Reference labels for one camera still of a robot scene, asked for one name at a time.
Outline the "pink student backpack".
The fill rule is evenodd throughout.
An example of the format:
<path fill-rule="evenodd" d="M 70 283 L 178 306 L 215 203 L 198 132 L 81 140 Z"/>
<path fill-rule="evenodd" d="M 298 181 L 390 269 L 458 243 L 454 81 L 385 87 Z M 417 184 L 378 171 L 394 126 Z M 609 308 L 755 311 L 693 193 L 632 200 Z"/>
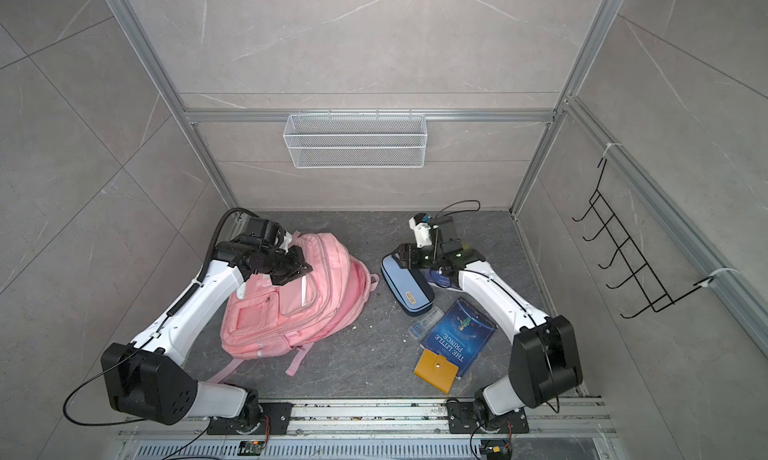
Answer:
<path fill-rule="evenodd" d="M 286 374 L 294 376 L 314 344 L 352 324 L 380 284 L 331 233 L 296 233 L 291 244 L 302 249 L 312 271 L 284 286 L 253 275 L 230 296 L 220 338 L 232 360 L 211 383 L 223 382 L 246 361 L 290 352 L 295 356 Z"/>

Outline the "blue Little Prince book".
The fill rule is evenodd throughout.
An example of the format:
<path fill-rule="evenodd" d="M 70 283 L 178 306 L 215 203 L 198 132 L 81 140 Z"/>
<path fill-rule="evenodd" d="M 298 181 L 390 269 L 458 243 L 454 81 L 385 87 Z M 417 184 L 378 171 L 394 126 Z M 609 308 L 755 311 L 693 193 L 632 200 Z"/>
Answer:
<path fill-rule="evenodd" d="M 497 325 L 489 317 L 459 297 L 425 335 L 421 347 L 456 365 L 456 377 L 461 378 L 496 330 Z"/>

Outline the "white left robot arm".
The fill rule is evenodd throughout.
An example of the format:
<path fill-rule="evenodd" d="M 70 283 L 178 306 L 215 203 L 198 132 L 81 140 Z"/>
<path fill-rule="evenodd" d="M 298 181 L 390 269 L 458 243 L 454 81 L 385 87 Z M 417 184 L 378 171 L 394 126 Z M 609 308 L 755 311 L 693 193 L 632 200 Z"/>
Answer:
<path fill-rule="evenodd" d="M 218 221 L 197 276 L 129 343 L 101 356 L 109 406 L 128 423 L 174 425 L 188 417 L 230 419 L 250 431 L 262 421 L 254 390 L 194 379 L 183 365 L 196 338 L 232 294 L 254 275 L 283 286 L 311 272 L 300 247 L 279 223 L 241 207 Z"/>

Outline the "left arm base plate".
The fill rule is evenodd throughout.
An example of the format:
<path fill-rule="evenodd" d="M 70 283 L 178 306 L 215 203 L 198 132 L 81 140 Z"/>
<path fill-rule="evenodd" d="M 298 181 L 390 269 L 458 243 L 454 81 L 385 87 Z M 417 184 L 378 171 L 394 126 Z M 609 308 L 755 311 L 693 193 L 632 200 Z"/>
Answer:
<path fill-rule="evenodd" d="M 293 404 L 288 402 L 260 403 L 247 407 L 236 418 L 214 419 L 208 435 L 285 435 L 291 420 Z"/>

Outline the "light blue pencil case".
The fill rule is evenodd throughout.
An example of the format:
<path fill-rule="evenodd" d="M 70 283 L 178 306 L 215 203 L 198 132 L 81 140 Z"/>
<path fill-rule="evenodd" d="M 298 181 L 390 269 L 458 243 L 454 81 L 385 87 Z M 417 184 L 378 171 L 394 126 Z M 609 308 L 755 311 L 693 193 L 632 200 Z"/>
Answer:
<path fill-rule="evenodd" d="M 393 255 L 387 255 L 381 261 L 381 273 L 406 314 L 420 316 L 432 308 L 435 293 L 419 270 L 401 268 Z"/>

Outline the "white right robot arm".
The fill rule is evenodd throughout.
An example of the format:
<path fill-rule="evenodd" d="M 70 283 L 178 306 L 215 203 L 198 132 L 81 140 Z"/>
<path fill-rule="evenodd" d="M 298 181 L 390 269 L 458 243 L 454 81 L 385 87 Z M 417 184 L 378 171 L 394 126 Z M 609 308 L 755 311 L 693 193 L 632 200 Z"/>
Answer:
<path fill-rule="evenodd" d="M 583 381 L 572 324 L 524 300 L 458 236 L 451 216 L 419 213 L 410 218 L 409 227 L 414 242 L 399 245 L 381 262 L 401 308 L 411 316 L 426 313 L 436 288 L 466 294 L 512 346 L 507 374 L 475 395 L 479 425 L 498 430 L 511 412 L 524 407 L 547 404 L 558 411 L 561 395 Z"/>

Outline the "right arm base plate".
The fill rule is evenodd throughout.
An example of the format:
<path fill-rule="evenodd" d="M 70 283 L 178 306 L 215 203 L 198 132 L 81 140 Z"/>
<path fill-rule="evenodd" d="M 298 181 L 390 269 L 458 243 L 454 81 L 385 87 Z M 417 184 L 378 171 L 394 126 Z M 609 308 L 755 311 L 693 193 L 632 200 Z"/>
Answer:
<path fill-rule="evenodd" d="M 488 433 L 527 434 L 530 431 L 525 411 L 520 408 L 503 415 L 493 414 L 480 399 L 460 401 L 449 398 L 445 402 L 449 431 L 469 434 L 480 428 Z"/>

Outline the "Animal Farm book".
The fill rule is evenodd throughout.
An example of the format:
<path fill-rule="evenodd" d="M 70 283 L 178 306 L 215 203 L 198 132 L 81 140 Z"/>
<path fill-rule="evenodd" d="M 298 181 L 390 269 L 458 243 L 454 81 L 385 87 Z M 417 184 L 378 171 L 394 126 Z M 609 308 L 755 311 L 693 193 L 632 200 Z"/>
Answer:
<path fill-rule="evenodd" d="M 422 275 L 427 283 L 435 288 L 460 292 L 461 288 L 450 276 L 444 275 L 439 269 L 422 269 Z"/>

